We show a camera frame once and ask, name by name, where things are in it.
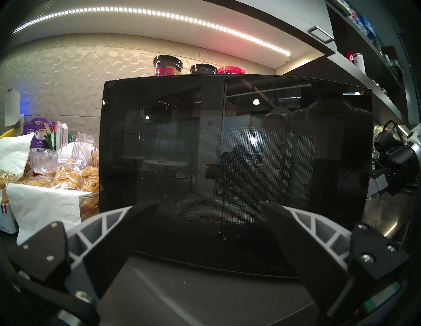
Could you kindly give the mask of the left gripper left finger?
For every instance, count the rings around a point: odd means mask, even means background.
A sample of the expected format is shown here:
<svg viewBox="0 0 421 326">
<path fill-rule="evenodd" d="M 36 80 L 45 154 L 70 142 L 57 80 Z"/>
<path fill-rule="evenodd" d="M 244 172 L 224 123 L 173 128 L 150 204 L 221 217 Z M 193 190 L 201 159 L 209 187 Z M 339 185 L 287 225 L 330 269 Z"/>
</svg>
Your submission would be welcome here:
<svg viewBox="0 0 421 326">
<path fill-rule="evenodd" d="M 65 230 L 53 221 L 37 231 L 8 258 L 17 272 L 45 287 L 101 299 L 132 253 L 160 201 L 149 201 L 97 214 Z"/>
</svg>

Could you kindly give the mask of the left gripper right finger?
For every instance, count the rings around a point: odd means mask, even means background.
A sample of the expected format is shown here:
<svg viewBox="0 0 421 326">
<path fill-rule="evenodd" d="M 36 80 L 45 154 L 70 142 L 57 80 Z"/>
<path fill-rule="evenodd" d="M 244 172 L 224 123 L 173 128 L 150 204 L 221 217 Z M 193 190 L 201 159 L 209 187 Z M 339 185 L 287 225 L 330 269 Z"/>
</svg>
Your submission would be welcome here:
<svg viewBox="0 0 421 326">
<path fill-rule="evenodd" d="M 319 214 L 261 201 L 287 262 L 323 315 L 370 315 L 397 295 L 410 256 L 363 221 L 352 231 Z"/>
</svg>

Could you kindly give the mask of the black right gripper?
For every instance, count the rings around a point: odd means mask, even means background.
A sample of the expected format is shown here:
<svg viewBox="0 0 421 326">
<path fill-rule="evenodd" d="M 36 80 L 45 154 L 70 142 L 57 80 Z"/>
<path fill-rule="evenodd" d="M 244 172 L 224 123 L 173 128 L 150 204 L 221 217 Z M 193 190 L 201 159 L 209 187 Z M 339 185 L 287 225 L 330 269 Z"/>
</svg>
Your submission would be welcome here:
<svg viewBox="0 0 421 326">
<path fill-rule="evenodd" d="M 375 159 L 375 176 L 384 175 L 387 187 L 381 193 L 399 193 L 419 173 L 419 159 L 410 146 L 397 146 L 380 153 Z"/>
</svg>

